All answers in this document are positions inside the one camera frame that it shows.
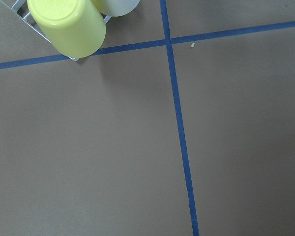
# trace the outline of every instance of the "floor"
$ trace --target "floor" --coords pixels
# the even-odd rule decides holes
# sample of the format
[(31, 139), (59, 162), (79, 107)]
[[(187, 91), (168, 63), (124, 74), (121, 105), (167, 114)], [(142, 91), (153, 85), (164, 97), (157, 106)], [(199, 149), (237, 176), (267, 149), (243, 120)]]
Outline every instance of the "floor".
[(295, 236), (295, 0), (141, 0), (79, 62), (0, 2), (12, 235)]

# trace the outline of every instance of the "blue tape line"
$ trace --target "blue tape line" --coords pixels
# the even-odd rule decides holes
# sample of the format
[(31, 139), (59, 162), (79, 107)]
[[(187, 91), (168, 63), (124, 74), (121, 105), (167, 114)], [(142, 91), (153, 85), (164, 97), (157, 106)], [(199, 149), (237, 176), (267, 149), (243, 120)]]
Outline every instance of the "blue tape line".
[(31, 59), (25, 59), (25, 60), (9, 61), (9, 62), (0, 63), (0, 70), (12, 68), (12, 67), (41, 64), (41, 63), (46, 63), (46, 62), (67, 60), (67, 59), (69, 59), (69, 58), (64, 55), (53, 55), (53, 56), (47, 56), (47, 57), (41, 57), (41, 58), (31, 58)]
[(293, 28), (293, 27), (295, 27), (295, 21), (272, 24), (272, 25), (248, 27), (248, 28), (242, 28), (242, 29), (231, 29), (231, 30), (213, 32), (213, 33), (203, 33), (203, 34), (172, 38), (172, 44), (235, 36), (235, 35), (248, 34), (248, 33), (257, 33), (262, 31), (269, 31), (269, 30), (280, 30), (280, 29)]
[[(163, 18), (163, 21), (165, 25), (169, 24), (168, 17), (166, 17), (165, 19)], [(178, 43), (192, 42), (192, 41), (198, 41), (198, 40), (206, 40), (206, 39), (212, 39), (212, 38), (235, 36), (240, 34), (255, 33), (255, 32), (262, 32), (262, 31), (269, 31), (269, 30), (279, 30), (279, 29), (286, 29), (286, 28), (293, 28), (293, 27), (295, 27), (295, 21), (273, 24), (273, 25), (242, 28), (242, 29), (232, 29), (232, 30), (219, 31), (219, 32), (213, 32), (213, 33), (203, 33), (203, 34), (197, 34), (197, 35), (191, 35), (191, 36), (177, 37), (172, 39), (170, 38), (169, 30), (165, 30), (164, 33), (165, 33), (166, 40), (169, 40), (172, 44), (178, 44)], [(124, 52), (124, 51), (158, 47), (158, 46), (164, 46), (164, 45), (166, 45), (165, 40), (155, 40), (150, 42), (102, 48), (102, 49), (99, 49), (93, 55)], [(67, 60), (67, 59), (68, 58), (64, 55), (53, 55), (53, 56), (40, 57), (40, 58), (9, 61), (9, 62), (0, 63), (0, 70), (12, 68), (12, 67), (41, 64), (46, 62), (53, 62), (53, 61)]]
[(173, 52), (173, 46), (171, 42), (170, 27), (169, 27), (169, 20), (168, 20), (167, 7), (166, 7), (165, 0), (160, 0), (160, 5), (161, 5), (161, 13), (162, 13), (164, 34), (165, 34), (165, 40), (166, 40), (167, 58), (168, 58), (169, 71), (170, 71), (172, 90), (173, 90), (173, 96), (174, 96), (174, 105), (175, 105), (176, 118), (177, 118), (177, 127), (178, 127), (178, 134), (179, 134), (179, 140), (180, 140), (182, 163), (183, 163), (183, 169), (184, 169), (187, 192), (188, 192), (192, 231), (194, 236), (199, 236), (200, 233), (199, 233), (199, 227), (198, 227), (196, 204), (195, 204), (195, 199), (193, 194), (192, 178), (191, 178), (190, 164), (189, 164), (189, 158), (188, 158), (185, 131), (183, 126), (174, 52)]
[[(164, 45), (165, 45), (165, 40), (162, 39), (162, 40), (155, 40), (155, 41), (149, 41), (149, 42), (143, 42), (143, 43), (134, 43), (134, 44), (128, 44), (128, 45), (122, 45), (122, 46), (109, 47), (109, 48), (101, 48), (98, 51), (96, 51), (92, 56), (109, 54), (109, 53), (117, 53), (117, 52), (125, 52), (125, 51), (143, 49), (143, 48), (158, 47), (158, 46), (164, 46)], [(53, 56), (40, 57), (40, 58), (3, 62), (3, 63), (0, 63), (0, 70), (12, 68), (12, 67), (41, 64), (41, 63), (47, 63), (47, 62), (53, 62), (53, 61), (59, 61), (59, 60), (68, 60), (68, 59), (69, 58), (64, 55), (53, 55)]]
[(165, 46), (165, 40), (155, 40), (150, 42), (143, 42), (143, 43), (134, 43), (134, 44), (127, 44), (121, 46), (114, 46), (109, 48), (101, 48), (97, 50), (94, 55), (102, 55), (102, 54), (109, 54), (109, 53), (118, 53), (118, 52), (125, 52), (131, 51), (136, 49), (143, 49), (143, 48), (152, 48), (152, 47), (159, 47)]

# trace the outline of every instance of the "metal rack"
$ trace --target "metal rack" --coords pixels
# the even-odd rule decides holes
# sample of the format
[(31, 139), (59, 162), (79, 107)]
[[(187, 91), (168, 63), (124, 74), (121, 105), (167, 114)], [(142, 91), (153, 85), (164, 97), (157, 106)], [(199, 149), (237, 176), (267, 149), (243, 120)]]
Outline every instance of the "metal rack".
[[(20, 14), (20, 9), (25, 5), (25, 3), (27, 2), (27, 0), (16, 0), (16, 2), (13, 4), (12, 6), (12, 11), (14, 11), (16, 14), (18, 14), (21, 19), (29, 26), (31, 27), (34, 31), (36, 31), (40, 36), (42, 36), (44, 39), (46, 39), (48, 42), (49, 39), (44, 35), (43, 32), (41, 32), (38, 28), (35, 27), (36, 25), (36, 21), (33, 19), (33, 17), (30, 14), (30, 11), (28, 11), (24, 16), (22, 16)], [(111, 19), (111, 16), (105, 16), (104, 17), (104, 22), (105, 24)], [(71, 60), (73, 61), (78, 61), (79, 58), (71, 58), (69, 57)]]

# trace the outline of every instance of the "gray surface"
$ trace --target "gray surface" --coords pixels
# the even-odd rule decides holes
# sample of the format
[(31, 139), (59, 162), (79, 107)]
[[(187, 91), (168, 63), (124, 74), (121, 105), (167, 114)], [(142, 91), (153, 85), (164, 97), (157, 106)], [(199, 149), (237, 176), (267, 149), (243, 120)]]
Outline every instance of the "gray surface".
[(295, 21), (295, 0), (167, 0), (171, 36)]
[(55, 54), (49, 42), (0, 3), (0, 63)]
[(295, 236), (295, 28), (174, 52), (201, 234)]
[(192, 235), (165, 47), (0, 70), (0, 236), (40, 235)]
[[(15, 0), (3, 2), (12, 6)], [(159, 1), (141, 0), (131, 13), (109, 21), (102, 48), (159, 39), (164, 39)], [(0, 3), (0, 62), (57, 54), (50, 43)]]

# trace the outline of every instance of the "dish rack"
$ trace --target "dish rack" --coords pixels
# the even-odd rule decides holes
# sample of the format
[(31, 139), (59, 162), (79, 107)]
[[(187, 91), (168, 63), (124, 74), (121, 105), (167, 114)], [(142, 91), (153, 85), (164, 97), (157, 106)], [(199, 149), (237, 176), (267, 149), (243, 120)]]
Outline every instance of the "dish rack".
[[(36, 31), (40, 36), (46, 39), (49, 43), (50, 40), (44, 35), (44, 33), (37, 27), (37, 23), (34, 18), (31, 16), (30, 11), (27, 8), (27, 0), (16, 0), (12, 6), (12, 11), (14, 11), (20, 18), (34, 31)], [(111, 19), (111, 16), (103, 15), (105, 24)], [(78, 61), (79, 58), (71, 58), (73, 61)]]

